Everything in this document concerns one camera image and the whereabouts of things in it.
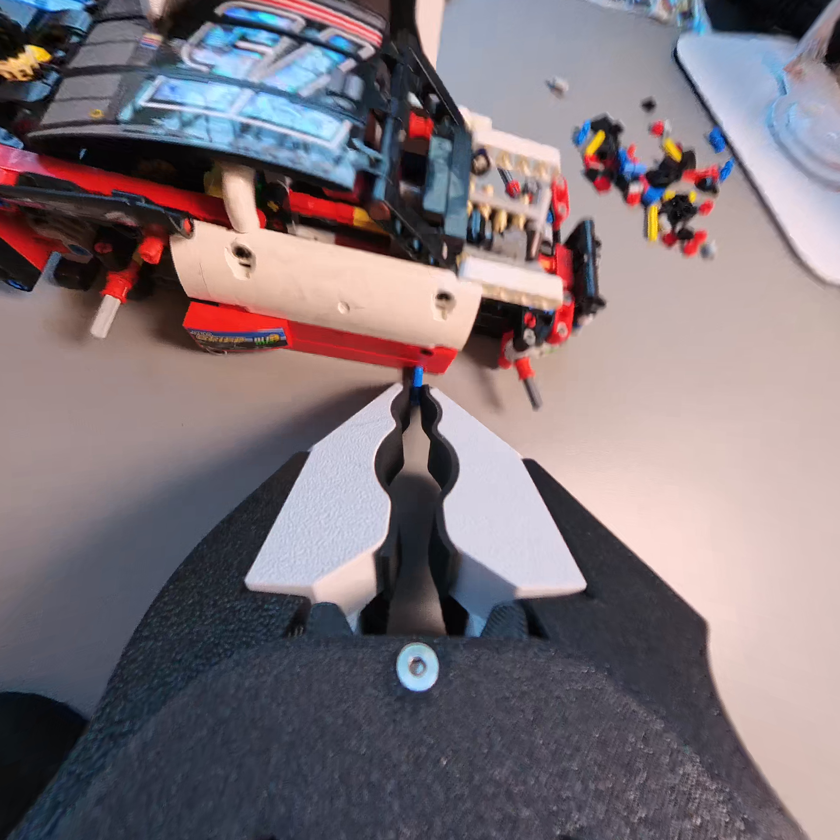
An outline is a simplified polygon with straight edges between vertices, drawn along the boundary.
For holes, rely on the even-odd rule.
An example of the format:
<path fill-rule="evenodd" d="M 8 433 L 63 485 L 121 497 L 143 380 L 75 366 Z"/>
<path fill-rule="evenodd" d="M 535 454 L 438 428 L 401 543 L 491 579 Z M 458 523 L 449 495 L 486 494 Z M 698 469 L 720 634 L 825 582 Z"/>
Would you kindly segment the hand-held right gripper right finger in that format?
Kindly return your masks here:
<path fill-rule="evenodd" d="M 428 385 L 422 426 L 439 488 L 428 561 L 447 631 L 479 636 L 498 608 L 583 593 L 585 577 L 519 452 Z"/>

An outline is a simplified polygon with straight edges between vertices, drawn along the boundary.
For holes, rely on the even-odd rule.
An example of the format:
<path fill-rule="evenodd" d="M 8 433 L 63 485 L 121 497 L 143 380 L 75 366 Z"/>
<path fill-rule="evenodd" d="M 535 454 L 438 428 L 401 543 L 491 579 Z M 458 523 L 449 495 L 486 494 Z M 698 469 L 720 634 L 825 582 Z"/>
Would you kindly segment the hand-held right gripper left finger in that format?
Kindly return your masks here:
<path fill-rule="evenodd" d="M 393 384 L 310 447 L 245 576 L 250 591 L 334 604 L 358 632 L 396 577 L 390 485 L 404 465 L 409 402 Z"/>

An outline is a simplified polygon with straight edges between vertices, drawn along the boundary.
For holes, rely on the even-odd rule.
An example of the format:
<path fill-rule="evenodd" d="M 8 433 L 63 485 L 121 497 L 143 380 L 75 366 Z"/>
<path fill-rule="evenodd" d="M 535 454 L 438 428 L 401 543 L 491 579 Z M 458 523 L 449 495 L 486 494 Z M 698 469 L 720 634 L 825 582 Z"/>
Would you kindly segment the lego car model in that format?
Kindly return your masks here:
<path fill-rule="evenodd" d="M 424 2 L 1 2 L 2 285 L 157 287 L 214 354 L 532 363 L 606 306 L 557 149 L 459 108 Z"/>

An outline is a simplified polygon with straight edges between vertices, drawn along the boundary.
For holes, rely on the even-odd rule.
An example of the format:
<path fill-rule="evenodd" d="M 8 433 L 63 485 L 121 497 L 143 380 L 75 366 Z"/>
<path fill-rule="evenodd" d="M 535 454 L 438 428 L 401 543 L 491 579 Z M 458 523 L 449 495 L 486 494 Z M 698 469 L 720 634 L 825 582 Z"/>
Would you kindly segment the pile of loose lego pieces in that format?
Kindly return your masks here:
<path fill-rule="evenodd" d="M 583 176 L 599 194 L 616 192 L 626 206 L 644 212 L 647 242 L 686 258 L 714 259 L 717 245 L 700 224 L 714 211 L 736 159 L 700 165 L 696 150 L 677 141 L 667 119 L 651 122 L 647 132 L 658 144 L 651 162 L 635 143 L 625 142 L 623 122 L 606 112 L 575 126 L 570 139 Z"/>

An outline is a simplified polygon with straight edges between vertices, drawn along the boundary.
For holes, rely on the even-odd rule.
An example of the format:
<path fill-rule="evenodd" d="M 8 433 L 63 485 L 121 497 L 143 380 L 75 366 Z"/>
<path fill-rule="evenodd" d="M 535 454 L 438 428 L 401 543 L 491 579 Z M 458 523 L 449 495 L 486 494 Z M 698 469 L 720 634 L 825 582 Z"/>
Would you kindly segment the white book stand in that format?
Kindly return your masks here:
<path fill-rule="evenodd" d="M 839 284 L 838 33 L 829 2 L 799 40 L 686 32 L 675 58 L 782 235 L 823 283 Z"/>

